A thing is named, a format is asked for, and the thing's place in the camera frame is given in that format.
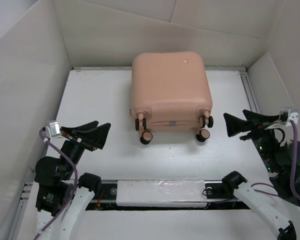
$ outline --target white table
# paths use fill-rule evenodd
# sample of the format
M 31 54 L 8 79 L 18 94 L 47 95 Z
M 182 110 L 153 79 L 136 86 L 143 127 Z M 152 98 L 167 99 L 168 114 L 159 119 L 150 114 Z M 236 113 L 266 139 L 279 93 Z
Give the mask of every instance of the white table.
M 210 139 L 199 143 L 193 132 L 154 133 L 142 145 L 129 115 L 131 71 L 72 70 L 57 115 L 61 126 L 76 127 L 97 120 L 111 123 L 103 150 L 85 151 L 77 168 L 103 180 L 220 180 L 238 171 L 249 182 L 268 183 L 268 173 L 251 141 L 228 138 L 223 113 L 244 118 L 249 109 L 238 71 L 207 70 L 214 126 Z M 53 140 L 61 147 L 63 140 Z M 53 150 L 48 155 L 58 157 Z M 36 230 L 34 184 L 18 240 L 32 239 Z M 281 201 L 269 197 L 273 206 Z M 86 211 L 77 240 L 259 240 L 275 239 L 250 210 L 208 211 Z

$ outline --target pink suitcase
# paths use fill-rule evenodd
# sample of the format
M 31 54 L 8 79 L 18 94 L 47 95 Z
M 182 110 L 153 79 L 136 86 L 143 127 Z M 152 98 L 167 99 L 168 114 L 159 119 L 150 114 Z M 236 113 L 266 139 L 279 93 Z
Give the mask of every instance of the pink suitcase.
M 132 63 L 131 110 L 140 141 L 152 132 L 196 132 L 204 142 L 212 128 L 212 98 L 202 58 L 195 52 L 142 53 Z

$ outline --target caster wheel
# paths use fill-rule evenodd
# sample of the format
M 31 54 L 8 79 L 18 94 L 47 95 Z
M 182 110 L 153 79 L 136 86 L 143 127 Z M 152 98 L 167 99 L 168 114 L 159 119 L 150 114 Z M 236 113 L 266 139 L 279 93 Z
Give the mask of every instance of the caster wheel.
M 199 117 L 199 126 L 201 129 L 203 129 L 206 126 L 206 117 L 205 116 Z
M 207 127 L 212 128 L 214 126 L 214 118 L 212 116 L 209 116 L 208 121 L 209 123 L 207 124 Z
M 147 130 L 147 119 L 142 118 L 142 125 L 143 125 L 143 130 Z
M 140 137 L 140 142 L 144 145 L 148 145 L 153 138 L 153 135 L 149 131 L 144 131 Z
M 196 135 L 196 139 L 200 142 L 203 143 L 205 140 L 210 138 L 210 132 L 206 129 L 202 129 L 199 134 Z
M 135 130 L 139 131 L 140 125 L 139 125 L 139 119 L 138 118 L 135 119 L 134 124 L 135 124 Z

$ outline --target suitcase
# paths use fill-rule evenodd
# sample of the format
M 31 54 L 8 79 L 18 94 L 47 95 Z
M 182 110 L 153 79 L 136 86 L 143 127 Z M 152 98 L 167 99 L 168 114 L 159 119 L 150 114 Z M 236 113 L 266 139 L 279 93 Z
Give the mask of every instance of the suitcase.
M 195 52 L 142 53 L 132 63 L 130 114 L 142 144 L 153 132 L 194 130 L 210 137 L 212 98 L 202 58 Z

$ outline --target red wire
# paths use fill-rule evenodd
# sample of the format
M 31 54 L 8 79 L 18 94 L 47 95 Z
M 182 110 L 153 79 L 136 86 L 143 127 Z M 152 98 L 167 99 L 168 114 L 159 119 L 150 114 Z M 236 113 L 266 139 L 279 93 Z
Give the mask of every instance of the red wire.
M 102 197 L 105 195 L 105 190 L 102 191 L 102 193 L 100 194 L 100 197 L 98 199 L 98 201 L 96 202 L 96 204 L 94 205 L 94 209 L 96 209 L 99 205 L 100 200 L 102 199 Z

